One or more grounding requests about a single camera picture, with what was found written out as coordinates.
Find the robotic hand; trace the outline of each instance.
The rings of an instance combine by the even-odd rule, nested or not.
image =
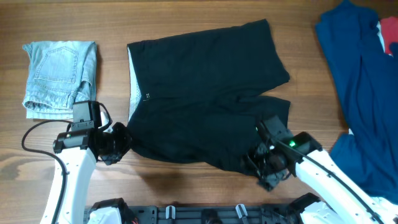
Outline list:
[[[60,133],[53,143],[56,156],[24,145],[28,133],[41,123],[29,129],[22,138],[25,150],[47,154],[56,160],[54,180],[41,224],[83,223],[88,184],[98,158],[106,165],[115,164],[130,149],[132,138],[127,128],[116,123],[109,130],[112,119],[104,107],[109,121],[106,124],[101,122],[100,106],[104,107],[96,101],[73,105],[73,122],[63,121],[70,123],[67,131]],[[293,136],[276,116],[259,121],[256,127],[263,144],[245,155],[243,164],[253,170],[259,183],[272,190],[288,170],[327,202],[312,194],[304,195],[289,205],[287,222],[398,223],[395,214],[363,192],[308,133]],[[250,223],[244,205],[239,204],[236,212],[243,223]],[[175,223],[175,213],[173,206],[167,207],[166,219]],[[139,223],[121,198],[95,203],[89,211],[89,218],[88,224]]]

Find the folded jeans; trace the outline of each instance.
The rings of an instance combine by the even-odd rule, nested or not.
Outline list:
[[[72,118],[74,102],[95,100],[95,42],[41,41],[23,49],[30,59],[22,102],[26,118]]]

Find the wooden table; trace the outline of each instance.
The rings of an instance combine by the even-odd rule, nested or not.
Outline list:
[[[94,40],[98,44],[97,100],[114,121],[127,124],[129,67],[126,44],[266,18],[291,79],[266,94],[290,100],[289,128],[308,131],[329,150],[348,128],[314,25],[339,1],[131,1],[0,0],[0,223],[38,223],[53,179],[54,161],[24,152],[21,138],[38,121],[25,118],[22,100],[29,58],[22,45],[40,40]],[[380,17],[394,15],[397,1],[358,1]],[[33,132],[30,147],[52,151],[64,124]],[[253,177],[204,163],[169,164],[129,151],[91,177],[87,205],[123,197],[129,205],[259,205],[290,202],[312,190],[291,178],[272,192]]]

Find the blue cloth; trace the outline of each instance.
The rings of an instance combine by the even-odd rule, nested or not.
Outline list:
[[[72,118],[77,101],[95,100],[96,44],[92,41],[25,44],[30,59],[26,118]]]
[[[383,52],[371,9],[343,1],[321,20],[318,39],[354,134],[331,157],[369,195],[398,203],[398,52]]]

